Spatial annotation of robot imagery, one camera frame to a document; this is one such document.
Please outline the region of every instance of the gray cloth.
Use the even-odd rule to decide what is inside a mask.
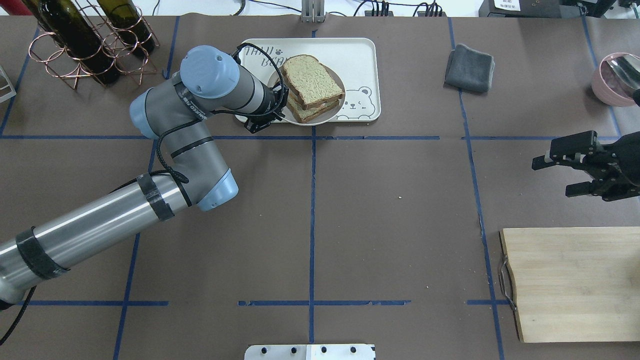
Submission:
[[[458,44],[449,54],[444,82],[464,90],[487,92],[491,88],[494,66],[493,56]]]

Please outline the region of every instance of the white bracket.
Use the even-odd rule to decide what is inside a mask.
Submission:
[[[375,360],[368,344],[252,345],[244,360]]]
[[[9,77],[0,66],[0,102],[7,101],[15,96],[15,89],[9,80]]]
[[[302,22],[324,22],[324,0],[302,0]]]

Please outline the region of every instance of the red object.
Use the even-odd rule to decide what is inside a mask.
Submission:
[[[20,0],[0,0],[0,7],[9,15],[33,15]]]

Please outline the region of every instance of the brown table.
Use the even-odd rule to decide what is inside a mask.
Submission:
[[[640,224],[637,199],[568,199],[564,187],[587,175],[531,170],[553,137],[640,130],[640,109],[611,110],[589,89],[595,60],[640,53],[640,22],[149,21],[162,44],[152,59],[170,71],[200,44],[370,38],[382,114],[369,125],[276,124],[260,138],[231,116],[210,119],[239,195],[40,285],[3,359],[242,359],[251,344],[310,342],[374,343],[382,360],[637,357],[638,343],[520,343],[496,269],[503,227]],[[10,239],[158,168],[128,108],[164,78],[73,92],[26,58],[33,19],[1,17],[0,28],[0,63],[18,87],[0,104],[0,238]],[[486,95],[443,85],[459,42],[494,55]],[[0,314],[3,329],[17,311]]]

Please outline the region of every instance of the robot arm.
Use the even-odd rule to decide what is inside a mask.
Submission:
[[[253,46],[243,44],[238,52],[247,45]],[[192,204],[208,211],[237,194],[231,170],[203,120],[215,113],[246,115],[245,127],[255,133],[282,116],[288,89],[268,88],[235,57],[211,46],[195,47],[171,79],[132,102],[134,125],[146,137],[164,140],[173,166],[168,173],[140,175],[132,184],[1,244],[0,310],[20,302],[36,284]]]
[[[583,170],[591,182],[571,184],[565,195],[601,196],[604,201],[635,197],[640,194],[640,131],[602,145],[595,131],[556,138],[546,155],[533,159],[531,168],[561,165]]]

